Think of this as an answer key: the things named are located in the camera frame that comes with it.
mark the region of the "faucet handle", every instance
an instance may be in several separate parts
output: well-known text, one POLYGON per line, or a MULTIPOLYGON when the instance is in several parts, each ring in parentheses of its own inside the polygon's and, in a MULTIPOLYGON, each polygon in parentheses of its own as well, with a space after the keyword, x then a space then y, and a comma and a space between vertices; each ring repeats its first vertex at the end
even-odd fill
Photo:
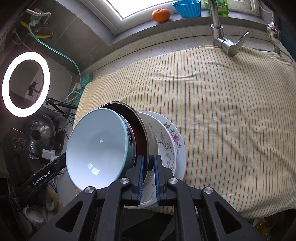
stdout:
POLYGON ((248 31, 248 32, 246 32, 246 33, 244 34, 244 36, 241 37, 240 40, 237 41, 236 43, 233 43, 233 42, 230 41, 230 40, 225 40, 225 41, 222 43, 222 46, 221 46, 221 47, 222 47, 222 49, 223 49, 225 52, 227 52, 227 54, 228 54, 230 57, 233 57, 233 56, 235 56, 235 55, 239 52, 239 48, 240 48, 241 46, 243 46, 244 43, 245 43, 246 41, 248 41, 250 37, 251 37, 251 34, 250 34, 250 32, 248 31))

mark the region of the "striped cloth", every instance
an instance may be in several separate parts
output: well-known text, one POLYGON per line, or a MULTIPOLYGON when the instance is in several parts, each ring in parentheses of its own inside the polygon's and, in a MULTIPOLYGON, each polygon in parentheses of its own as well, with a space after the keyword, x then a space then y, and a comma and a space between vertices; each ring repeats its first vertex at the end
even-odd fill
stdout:
POLYGON ((97 77, 74 124, 109 101, 164 115, 185 142, 184 181, 211 186, 244 217, 259 218, 296 201, 295 91, 295 66, 276 53, 243 47, 231 58, 196 47, 97 77))

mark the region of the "ring light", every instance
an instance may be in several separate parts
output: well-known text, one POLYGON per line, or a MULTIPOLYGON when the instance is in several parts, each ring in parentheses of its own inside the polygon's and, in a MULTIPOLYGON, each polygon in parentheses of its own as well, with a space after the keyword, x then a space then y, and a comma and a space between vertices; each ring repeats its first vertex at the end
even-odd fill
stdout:
POLYGON ((46 60, 38 53, 36 52, 26 52, 18 57, 16 57, 11 64, 8 66, 4 78, 3 78, 3 84, 2 84, 2 96, 3 96, 3 102, 6 106, 6 108, 15 116, 19 117, 26 117, 29 115, 34 114, 44 103, 48 90, 49 90, 49 84, 50 84, 50 74, 49 74, 49 68, 47 65, 46 60), (38 100, 30 107, 21 109, 16 107, 13 102, 11 101, 10 95, 9 95, 9 81, 11 78, 11 75, 15 68, 23 61, 25 60, 35 60, 40 66, 43 71, 43 77, 44 77, 44 84, 43 88, 39 94, 38 100))

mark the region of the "orange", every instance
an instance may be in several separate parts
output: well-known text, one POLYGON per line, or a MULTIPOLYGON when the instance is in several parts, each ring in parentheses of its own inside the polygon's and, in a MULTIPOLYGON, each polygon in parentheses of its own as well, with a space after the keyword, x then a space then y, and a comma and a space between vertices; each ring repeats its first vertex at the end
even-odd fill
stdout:
POLYGON ((159 8, 153 11, 152 19, 156 22, 165 22, 170 18, 170 11, 164 8, 159 8))

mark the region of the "green bottle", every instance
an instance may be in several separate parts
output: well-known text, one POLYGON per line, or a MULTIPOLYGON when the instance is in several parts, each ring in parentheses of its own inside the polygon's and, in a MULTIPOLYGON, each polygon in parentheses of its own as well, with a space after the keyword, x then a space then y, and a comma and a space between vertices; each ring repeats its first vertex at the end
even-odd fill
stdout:
MULTIPOLYGON (((219 15, 228 16, 229 10, 227 0, 216 0, 216 2, 218 6, 219 15)), ((204 3, 207 11, 211 13, 208 0, 204 0, 204 3)))

